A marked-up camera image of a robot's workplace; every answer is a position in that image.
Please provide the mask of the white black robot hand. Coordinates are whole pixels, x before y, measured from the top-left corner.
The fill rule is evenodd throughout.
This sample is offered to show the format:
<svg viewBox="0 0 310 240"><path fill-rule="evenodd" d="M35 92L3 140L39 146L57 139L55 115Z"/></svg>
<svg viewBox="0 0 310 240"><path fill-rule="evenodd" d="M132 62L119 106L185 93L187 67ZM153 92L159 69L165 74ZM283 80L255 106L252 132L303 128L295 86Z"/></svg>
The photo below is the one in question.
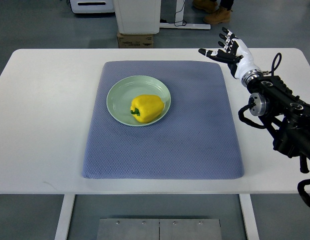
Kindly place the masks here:
<svg viewBox="0 0 310 240"><path fill-rule="evenodd" d="M255 65L253 55L245 43L229 29L223 27L222 31L219 34L221 41L218 42L220 49L200 48L198 52L211 60L227 64L235 79L244 81L250 76L262 76L262 70Z"/></svg>

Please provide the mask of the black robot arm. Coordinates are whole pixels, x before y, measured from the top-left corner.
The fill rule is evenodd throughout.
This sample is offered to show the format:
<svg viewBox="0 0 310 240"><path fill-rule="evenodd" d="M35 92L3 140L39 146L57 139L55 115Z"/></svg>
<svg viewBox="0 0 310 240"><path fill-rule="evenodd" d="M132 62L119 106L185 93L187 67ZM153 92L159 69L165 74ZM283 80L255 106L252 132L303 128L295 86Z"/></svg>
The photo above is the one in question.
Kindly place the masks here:
<svg viewBox="0 0 310 240"><path fill-rule="evenodd" d="M291 89L275 75L282 60L277 53L271 71L251 74L245 84L251 94L247 105L238 111L239 120L266 129L273 137L273 149L288 158L299 157L300 172L309 173L310 104L293 95Z"/></svg>

